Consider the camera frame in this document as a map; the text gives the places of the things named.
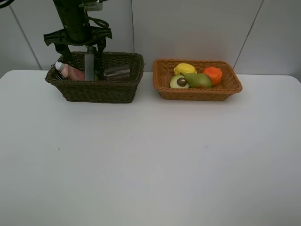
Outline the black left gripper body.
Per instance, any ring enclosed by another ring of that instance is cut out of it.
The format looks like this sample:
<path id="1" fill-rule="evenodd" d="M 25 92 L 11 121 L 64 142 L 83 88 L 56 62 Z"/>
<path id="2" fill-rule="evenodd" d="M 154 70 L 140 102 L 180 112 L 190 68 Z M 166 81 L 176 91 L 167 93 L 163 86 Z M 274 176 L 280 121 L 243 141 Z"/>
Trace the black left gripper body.
<path id="1" fill-rule="evenodd" d="M 53 1 L 58 12 L 63 29 L 44 35 L 46 45 L 68 44 L 71 46 L 92 46 L 101 39 L 112 38 L 109 24 L 97 18 L 92 18 L 84 8 L 81 0 Z"/>

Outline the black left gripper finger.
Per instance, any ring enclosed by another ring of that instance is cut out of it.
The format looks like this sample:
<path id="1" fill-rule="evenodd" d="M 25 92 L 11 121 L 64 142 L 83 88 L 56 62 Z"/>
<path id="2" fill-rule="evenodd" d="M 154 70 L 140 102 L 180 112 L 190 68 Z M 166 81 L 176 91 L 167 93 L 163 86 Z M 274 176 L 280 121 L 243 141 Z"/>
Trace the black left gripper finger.
<path id="1" fill-rule="evenodd" d="M 57 44 L 55 43 L 55 49 L 57 51 L 57 53 L 61 54 L 65 60 L 67 60 L 70 63 L 73 63 L 73 57 L 72 57 L 72 53 L 69 49 L 69 45 L 68 44 Z"/>
<path id="2" fill-rule="evenodd" d="M 101 39 L 97 44 L 96 65 L 102 65 L 103 51 L 106 48 L 106 39 Z"/>

